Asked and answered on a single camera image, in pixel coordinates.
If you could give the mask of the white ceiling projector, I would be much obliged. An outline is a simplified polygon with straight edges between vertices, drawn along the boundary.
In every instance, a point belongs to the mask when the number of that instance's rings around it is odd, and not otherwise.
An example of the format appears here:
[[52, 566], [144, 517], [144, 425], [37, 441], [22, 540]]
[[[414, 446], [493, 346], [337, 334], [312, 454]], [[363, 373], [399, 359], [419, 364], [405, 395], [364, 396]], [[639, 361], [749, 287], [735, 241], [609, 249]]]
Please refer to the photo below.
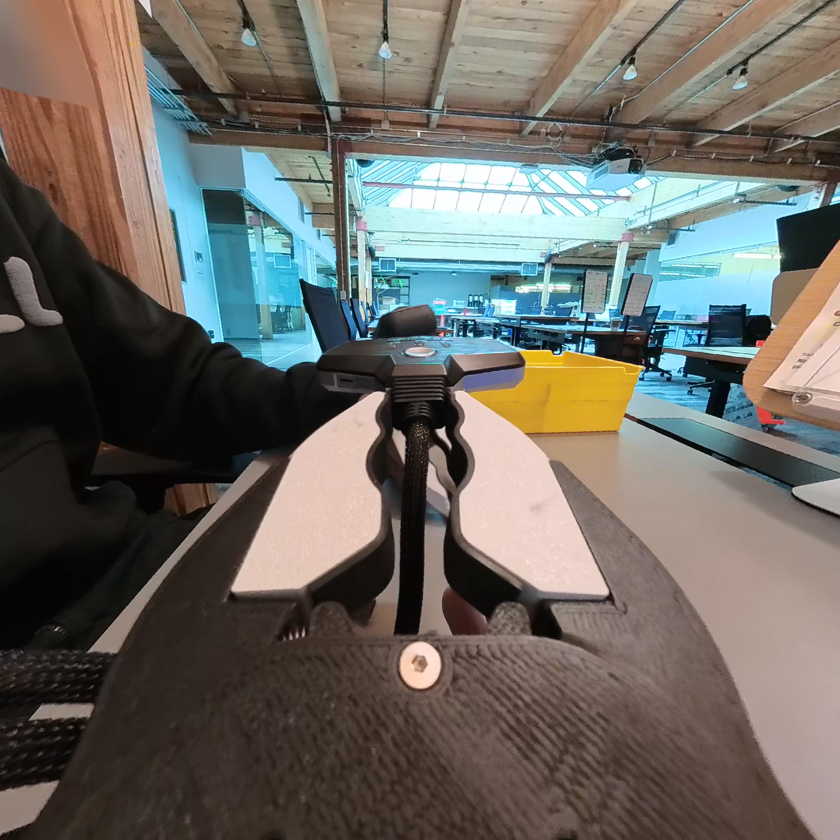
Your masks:
[[629, 186], [646, 172], [646, 163], [636, 151], [625, 145], [606, 149], [587, 172], [587, 190], [615, 192]]

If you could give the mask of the black monitor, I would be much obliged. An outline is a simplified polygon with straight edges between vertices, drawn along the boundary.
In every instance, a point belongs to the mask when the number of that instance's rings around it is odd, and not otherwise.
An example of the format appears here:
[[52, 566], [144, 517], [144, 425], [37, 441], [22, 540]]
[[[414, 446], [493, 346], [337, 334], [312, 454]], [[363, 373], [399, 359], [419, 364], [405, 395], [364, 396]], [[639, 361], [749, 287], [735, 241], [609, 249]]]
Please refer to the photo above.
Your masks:
[[780, 272], [819, 269], [839, 240], [839, 214], [836, 204], [777, 219]]

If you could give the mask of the wooden document stand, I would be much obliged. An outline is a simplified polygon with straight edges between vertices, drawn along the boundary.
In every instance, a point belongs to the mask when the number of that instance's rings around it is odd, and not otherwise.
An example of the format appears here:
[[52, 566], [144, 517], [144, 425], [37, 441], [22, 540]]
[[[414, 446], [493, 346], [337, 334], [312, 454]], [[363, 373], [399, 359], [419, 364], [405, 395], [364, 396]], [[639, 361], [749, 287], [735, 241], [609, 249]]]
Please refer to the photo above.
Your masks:
[[755, 405], [773, 414], [798, 419], [834, 431], [838, 431], [839, 423], [834, 425], [798, 412], [793, 408], [791, 398], [786, 393], [773, 391], [764, 384], [784, 361], [804, 330], [815, 319], [835, 287], [839, 287], [838, 283], [839, 245], [835, 245], [806, 288], [786, 312], [780, 324], [773, 327], [771, 335], [749, 364], [743, 379], [744, 389]]

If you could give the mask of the silver monitor base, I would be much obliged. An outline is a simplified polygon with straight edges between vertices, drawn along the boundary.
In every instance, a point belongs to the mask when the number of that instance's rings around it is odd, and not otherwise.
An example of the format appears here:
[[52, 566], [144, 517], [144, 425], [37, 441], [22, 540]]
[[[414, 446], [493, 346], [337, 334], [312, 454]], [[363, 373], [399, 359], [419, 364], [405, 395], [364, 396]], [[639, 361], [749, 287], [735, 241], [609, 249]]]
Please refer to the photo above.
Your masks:
[[791, 489], [792, 496], [804, 504], [830, 513], [840, 514], [840, 479], [827, 479]]

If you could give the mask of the white paper sheets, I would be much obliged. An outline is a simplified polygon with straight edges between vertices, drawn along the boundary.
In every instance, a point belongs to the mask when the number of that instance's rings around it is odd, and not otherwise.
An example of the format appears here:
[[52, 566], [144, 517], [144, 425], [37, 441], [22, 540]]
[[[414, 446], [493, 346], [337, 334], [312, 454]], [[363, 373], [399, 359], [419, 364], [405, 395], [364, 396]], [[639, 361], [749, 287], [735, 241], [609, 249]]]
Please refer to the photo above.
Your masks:
[[786, 393], [793, 408], [839, 423], [839, 287], [764, 384]]

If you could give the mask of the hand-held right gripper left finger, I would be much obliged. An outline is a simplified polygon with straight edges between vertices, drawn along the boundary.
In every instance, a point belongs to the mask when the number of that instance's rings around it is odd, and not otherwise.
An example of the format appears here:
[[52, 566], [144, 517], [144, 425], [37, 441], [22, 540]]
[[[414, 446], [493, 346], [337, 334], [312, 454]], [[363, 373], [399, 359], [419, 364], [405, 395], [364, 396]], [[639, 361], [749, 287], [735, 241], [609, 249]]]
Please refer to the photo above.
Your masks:
[[386, 396], [362, 397], [291, 455], [231, 586], [239, 601], [369, 605], [395, 570]]

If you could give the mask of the person's left forearm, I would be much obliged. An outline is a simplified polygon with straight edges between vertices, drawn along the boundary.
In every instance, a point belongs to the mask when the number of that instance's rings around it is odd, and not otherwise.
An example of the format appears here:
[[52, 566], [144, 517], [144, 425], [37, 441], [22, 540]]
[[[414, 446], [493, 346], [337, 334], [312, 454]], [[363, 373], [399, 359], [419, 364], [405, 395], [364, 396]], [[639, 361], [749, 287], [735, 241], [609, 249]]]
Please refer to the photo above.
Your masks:
[[112, 442], [174, 459], [215, 459], [298, 445], [360, 396], [331, 392], [314, 363], [286, 371], [200, 337], [189, 318], [164, 320], [162, 339], [145, 339], [134, 360], [132, 432]]

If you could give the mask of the thick black braided sleeve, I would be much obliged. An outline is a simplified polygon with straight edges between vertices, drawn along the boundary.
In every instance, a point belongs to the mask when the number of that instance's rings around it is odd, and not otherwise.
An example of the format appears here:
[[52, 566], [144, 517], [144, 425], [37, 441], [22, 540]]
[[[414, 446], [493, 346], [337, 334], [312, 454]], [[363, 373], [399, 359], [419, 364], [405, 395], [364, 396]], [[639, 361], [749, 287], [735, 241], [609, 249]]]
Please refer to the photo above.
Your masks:
[[91, 704], [117, 655], [79, 650], [1, 652], [1, 709]]
[[1, 790], [59, 781], [88, 722], [86, 717], [2, 721]]

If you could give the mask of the yellow plastic bin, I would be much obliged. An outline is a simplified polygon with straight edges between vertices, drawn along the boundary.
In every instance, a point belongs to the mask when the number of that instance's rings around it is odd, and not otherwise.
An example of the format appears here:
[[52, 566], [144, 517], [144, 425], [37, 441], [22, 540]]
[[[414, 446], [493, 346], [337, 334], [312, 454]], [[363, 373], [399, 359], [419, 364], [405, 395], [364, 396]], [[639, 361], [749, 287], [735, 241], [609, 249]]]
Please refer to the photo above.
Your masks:
[[640, 365], [570, 351], [521, 355], [526, 365], [518, 385], [472, 396], [525, 434], [617, 431], [643, 371]]

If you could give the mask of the person's black hoodie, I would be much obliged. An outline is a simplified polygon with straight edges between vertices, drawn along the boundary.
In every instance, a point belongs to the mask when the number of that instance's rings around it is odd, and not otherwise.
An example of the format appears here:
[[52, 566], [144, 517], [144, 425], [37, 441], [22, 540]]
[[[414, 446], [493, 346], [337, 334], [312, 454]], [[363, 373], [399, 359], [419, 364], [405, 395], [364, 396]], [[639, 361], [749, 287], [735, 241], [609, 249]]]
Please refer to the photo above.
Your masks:
[[88, 648], [211, 510], [91, 485], [102, 443], [140, 452], [152, 351], [186, 325], [2, 160], [2, 648]]

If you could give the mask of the person's right hand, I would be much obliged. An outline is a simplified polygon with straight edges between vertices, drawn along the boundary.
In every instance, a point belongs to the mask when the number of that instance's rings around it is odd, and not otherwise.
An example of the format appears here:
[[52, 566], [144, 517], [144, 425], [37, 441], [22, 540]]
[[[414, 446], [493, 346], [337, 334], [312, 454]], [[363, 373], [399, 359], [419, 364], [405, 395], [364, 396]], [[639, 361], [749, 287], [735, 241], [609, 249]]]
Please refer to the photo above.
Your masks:
[[454, 636], [475, 636], [487, 633], [487, 618], [455, 590], [447, 587], [441, 600], [444, 619]]

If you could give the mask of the wooden office desk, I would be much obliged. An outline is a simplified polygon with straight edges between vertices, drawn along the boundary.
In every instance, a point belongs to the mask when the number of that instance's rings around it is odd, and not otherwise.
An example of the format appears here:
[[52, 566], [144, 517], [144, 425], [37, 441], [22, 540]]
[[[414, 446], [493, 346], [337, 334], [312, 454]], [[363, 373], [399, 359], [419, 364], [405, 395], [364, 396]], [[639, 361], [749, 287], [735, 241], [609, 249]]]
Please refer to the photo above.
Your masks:
[[717, 418], [724, 417], [732, 386], [742, 386], [744, 372], [759, 351], [757, 346], [664, 348], [664, 353], [684, 359], [685, 377], [700, 378], [700, 382], [690, 384], [689, 394], [704, 386], [708, 388], [706, 414]]

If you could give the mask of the beige panel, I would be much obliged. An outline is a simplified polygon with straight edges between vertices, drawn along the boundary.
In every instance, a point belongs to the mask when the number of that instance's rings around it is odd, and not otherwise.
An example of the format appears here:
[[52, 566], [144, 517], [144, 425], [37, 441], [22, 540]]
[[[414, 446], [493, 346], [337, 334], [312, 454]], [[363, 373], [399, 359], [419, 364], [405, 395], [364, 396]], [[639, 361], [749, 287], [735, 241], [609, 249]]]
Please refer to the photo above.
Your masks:
[[806, 288], [816, 268], [781, 272], [773, 279], [770, 300], [770, 320], [777, 327], [791, 305]]

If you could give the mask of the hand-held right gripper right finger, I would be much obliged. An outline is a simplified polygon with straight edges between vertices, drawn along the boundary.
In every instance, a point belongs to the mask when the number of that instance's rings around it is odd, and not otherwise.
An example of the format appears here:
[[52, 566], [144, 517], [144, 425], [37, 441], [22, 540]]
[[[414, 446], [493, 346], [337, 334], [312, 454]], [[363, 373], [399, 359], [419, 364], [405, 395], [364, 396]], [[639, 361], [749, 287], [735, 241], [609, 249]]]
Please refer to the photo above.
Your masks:
[[449, 587], [485, 616], [504, 602], [530, 617], [558, 603], [608, 603], [604, 573], [541, 448], [465, 392], [453, 394], [446, 432]]

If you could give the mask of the wooden pillar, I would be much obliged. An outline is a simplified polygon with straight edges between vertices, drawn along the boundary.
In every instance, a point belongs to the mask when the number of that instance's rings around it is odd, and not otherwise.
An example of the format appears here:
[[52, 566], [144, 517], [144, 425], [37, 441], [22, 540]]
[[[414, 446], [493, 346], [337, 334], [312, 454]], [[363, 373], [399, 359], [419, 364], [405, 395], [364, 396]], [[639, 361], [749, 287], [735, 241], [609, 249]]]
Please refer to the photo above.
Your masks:
[[120, 271], [162, 306], [185, 313], [134, 2], [67, 5], [97, 96], [117, 226], [127, 248], [128, 266]]

